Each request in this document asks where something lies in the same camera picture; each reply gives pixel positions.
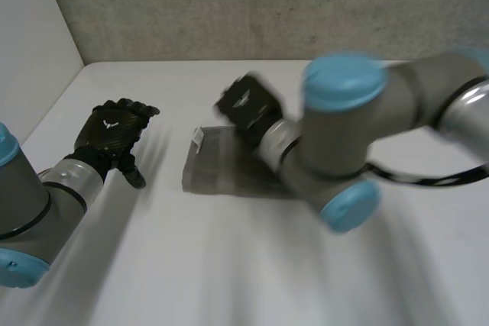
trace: gray cloth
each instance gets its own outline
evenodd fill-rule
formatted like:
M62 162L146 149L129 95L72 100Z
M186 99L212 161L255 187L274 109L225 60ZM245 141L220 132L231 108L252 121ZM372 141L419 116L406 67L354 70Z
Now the gray cloth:
M183 168L182 187L196 194L293 199L280 180L235 136L233 127L202 127L197 153L192 142Z

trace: gray wall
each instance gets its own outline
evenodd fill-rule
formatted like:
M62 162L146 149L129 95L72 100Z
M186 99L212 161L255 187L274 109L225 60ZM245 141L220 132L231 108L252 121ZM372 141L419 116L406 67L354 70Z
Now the gray wall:
M489 0L57 0L86 63L409 59L489 46Z

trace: white tabletop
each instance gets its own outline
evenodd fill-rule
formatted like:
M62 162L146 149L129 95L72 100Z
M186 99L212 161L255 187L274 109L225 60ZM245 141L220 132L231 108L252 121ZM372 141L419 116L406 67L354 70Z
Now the white tabletop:
M87 66L23 146L36 170L70 153L92 108L131 98L160 108L135 155L134 190L109 174L50 272L32 289L0 289L6 325L483 325L488 182L458 189L382 183L381 209L348 234L302 202L182 192L193 129L248 70L300 113L302 61L96 63ZM452 173L474 161L426 131L374 145L401 170Z

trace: logo on robotic hand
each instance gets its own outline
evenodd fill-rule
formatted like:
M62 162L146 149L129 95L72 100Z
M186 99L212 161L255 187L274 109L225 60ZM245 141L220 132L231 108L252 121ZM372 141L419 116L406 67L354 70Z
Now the logo on robotic hand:
M117 126L119 125L118 122L116 122L115 124L109 124L107 121L104 120L104 125L105 125L105 128L108 130L110 129L111 127L114 127L114 126Z
M243 97L241 97L241 99L237 100L237 102L232 107L233 108L243 107L244 105L246 105L246 102L248 102L249 100L250 100L250 90L246 91L243 94Z

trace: robotic arm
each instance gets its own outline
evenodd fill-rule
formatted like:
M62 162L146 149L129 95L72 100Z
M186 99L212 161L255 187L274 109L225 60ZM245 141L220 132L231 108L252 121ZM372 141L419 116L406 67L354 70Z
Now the robotic arm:
M125 98L95 107L74 152L40 175L0 124L0 286L37 284L96 200L109 170L118 168L133 187L145 187L131 149L159 113Z
M422 126L459 140L489 160L489 53L444 53L388 68L368 56L320 57L306 68L300 123L251 75L216 103L239 137L327 225L346 232L364 223L380 202L365 172L423 186L456 186L488 176L484 166L439 179L398 177L367 163L376 139Z

